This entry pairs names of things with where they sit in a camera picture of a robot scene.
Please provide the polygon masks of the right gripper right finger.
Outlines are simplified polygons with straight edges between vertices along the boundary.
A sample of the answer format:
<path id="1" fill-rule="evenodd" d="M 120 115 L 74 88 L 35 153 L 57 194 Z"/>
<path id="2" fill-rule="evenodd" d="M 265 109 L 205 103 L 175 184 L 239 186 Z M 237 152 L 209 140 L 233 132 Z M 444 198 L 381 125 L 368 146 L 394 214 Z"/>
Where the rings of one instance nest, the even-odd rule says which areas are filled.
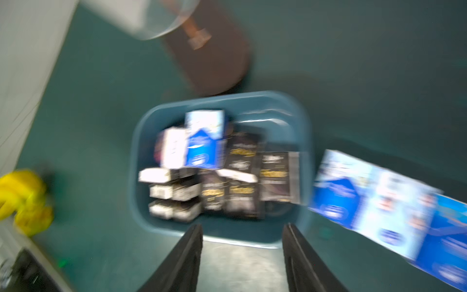
<path id="1" fill-rule="evenodd" d="M 284 226 L 282 245 L 289 291 L 348 291 L 295 225 Z"/>

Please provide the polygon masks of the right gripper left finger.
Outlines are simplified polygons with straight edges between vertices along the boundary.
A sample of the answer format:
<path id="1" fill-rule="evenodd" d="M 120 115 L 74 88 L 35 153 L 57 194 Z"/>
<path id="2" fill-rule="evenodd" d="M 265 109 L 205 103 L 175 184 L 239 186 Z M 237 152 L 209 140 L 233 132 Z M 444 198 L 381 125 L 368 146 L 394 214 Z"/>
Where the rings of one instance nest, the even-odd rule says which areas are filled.
<path id="1" fill-rule="evenodd" d="M 158 269 L 138 290 L 140 292 L 195 292 L 202 249 L 202 226 L 192 225 Z"/>

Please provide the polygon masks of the light blue tissue pack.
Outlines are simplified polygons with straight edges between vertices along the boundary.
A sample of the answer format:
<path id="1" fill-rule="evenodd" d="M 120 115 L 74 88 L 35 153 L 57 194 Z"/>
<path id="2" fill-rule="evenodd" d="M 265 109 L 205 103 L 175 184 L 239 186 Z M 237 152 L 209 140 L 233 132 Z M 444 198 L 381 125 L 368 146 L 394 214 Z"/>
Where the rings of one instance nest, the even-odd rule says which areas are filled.
<path id="1" fill-rule="evenodd" d="M 438 205 L 440 189 L 380 170 L 355 225 L 361 235 L 414 260 Z"/>

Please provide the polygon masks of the blue pocket tissue pack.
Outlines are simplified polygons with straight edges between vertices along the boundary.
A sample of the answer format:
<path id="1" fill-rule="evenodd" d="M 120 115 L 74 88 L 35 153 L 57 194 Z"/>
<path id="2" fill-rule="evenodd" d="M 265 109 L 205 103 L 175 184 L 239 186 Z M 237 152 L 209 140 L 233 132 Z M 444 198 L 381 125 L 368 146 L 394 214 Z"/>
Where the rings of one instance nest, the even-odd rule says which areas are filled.
<path id="1" fill-rule="evenodd" d="M 326 150 L 314 182 L 309 210 L 346 229 L 355 229 L 377 166 L 337 150 Z"/>

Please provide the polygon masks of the dark blue tissue pack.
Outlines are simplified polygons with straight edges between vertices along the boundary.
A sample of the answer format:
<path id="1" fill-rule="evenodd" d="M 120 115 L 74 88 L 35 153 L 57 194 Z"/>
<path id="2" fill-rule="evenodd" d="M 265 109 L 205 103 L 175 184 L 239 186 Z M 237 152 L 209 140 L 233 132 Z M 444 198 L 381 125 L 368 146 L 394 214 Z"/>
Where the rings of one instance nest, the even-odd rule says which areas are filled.
<path id="1" fill-rule="evenodd" d="M 431 225 L 412 261 L 448 285 L 467 290 L 467 204 L 440 195 Z"/>

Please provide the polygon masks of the blue white tissue pack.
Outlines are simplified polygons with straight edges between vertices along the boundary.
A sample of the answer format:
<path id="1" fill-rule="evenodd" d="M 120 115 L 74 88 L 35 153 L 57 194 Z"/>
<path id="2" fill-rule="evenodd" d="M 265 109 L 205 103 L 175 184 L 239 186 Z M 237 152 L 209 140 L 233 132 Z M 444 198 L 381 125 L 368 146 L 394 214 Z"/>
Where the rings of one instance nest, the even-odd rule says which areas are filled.
<path id="1" fill-rule="evenodd" d="M 221 109 L 201 109 L 186 113 L 187 167 L 209 170 L 223 167 L 226 123 L 225 112 Z"/>

